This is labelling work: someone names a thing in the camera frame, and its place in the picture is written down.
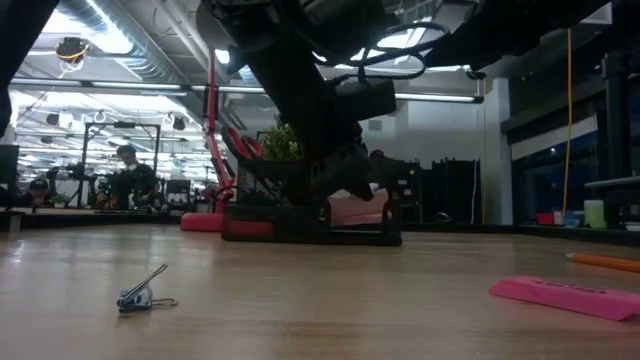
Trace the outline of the standing person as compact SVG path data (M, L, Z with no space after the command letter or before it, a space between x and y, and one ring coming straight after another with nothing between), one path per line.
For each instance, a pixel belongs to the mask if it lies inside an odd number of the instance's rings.
M131 145L119 146L116 156L125 168L110 180L112 207L130 210L147 205L156 187L155 171L138 161L136 150Z

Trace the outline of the green plastic cup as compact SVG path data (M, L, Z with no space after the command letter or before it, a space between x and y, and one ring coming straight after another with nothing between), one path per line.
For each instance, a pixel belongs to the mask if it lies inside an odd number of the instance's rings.
M585 225L592 229L606 229L605 207L603 200L584 201Z

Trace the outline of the seated person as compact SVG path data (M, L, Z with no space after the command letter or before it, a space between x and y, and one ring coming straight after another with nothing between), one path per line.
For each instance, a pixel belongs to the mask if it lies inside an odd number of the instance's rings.
M32 206L46 206L49 204L49 183L44 179L30 182L27 191Z

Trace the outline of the red desk lamp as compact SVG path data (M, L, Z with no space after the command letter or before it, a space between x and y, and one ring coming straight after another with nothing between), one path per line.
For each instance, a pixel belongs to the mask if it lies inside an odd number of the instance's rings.
M206 123L205 139L211 153L211 163L216 171L218 188L211 197L212 210L207 213L187 213L181 218L181 229L184 231L201 231L221 233L224 228L224 208L232 199L235 185L235 173L229 166L216 138L217 121L219 117L219 90L217 84L217 66L215 50L209 50L209 72L208 83L205 86L207 95L206 101Z

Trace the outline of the black cabinets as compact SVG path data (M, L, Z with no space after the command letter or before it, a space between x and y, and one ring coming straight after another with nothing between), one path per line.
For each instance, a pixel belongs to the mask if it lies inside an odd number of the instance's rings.
M396 161L402 220L408 223L481 223L480 161L444 158L423 168Z

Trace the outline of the black mesh desk organizer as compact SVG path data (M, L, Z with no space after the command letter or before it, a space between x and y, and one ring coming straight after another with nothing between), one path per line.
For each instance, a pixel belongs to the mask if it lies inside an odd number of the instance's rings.
M331 226L328 198L309 193L310 174L301 161L248 160L238 163L236 201L224 210L227 241L399 246L401 200L395 162L376 161L372 191L386 189L382 222Z

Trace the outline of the red-handled scissors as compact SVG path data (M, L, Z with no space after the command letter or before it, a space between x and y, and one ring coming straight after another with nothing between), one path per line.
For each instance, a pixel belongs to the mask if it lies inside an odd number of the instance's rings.
M222 128L221 136L229 151L239 161L263 159L262 146L254 138L240 135L235 129L228 126Z

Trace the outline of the dark background monitor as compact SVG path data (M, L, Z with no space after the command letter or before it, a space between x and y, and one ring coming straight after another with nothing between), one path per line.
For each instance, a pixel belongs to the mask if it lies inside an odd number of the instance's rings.
M18 171L19 147L0 145L0 185L14 185Z

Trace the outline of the pink sticky note pad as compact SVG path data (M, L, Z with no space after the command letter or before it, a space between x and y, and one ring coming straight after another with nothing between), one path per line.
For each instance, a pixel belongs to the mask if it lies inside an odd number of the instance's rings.
M373 192L373 199L362 200L340 190L328 198L331 207L331 226L352 226L379 224L382 222L383 209L389 199L386 189Z

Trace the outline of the orange wooden pencil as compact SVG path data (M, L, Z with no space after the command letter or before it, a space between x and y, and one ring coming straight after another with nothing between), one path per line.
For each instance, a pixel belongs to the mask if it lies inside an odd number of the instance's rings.
M578 253L566 253L565 257L574 263L640 273L640 261Z

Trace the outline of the pink eraser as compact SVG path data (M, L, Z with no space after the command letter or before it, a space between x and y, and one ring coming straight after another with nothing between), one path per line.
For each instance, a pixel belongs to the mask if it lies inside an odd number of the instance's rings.
M640 315L640 294L531 276L500 280L489 288L489 293L613 321Z

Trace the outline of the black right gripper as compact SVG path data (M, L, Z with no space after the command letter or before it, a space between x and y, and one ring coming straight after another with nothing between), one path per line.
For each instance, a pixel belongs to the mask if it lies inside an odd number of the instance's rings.
M338 116L334 94L307 49L252 49L244 57L302 143L312 163L312 194L328 197L345 190L372 200L372 169L366 145Z

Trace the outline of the green potted plant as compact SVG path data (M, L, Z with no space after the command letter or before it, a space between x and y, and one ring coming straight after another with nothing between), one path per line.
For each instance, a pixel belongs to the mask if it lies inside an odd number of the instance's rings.
M280 120L260 132L259 142L266 160L297 161L304 155L303 147L293 129Z

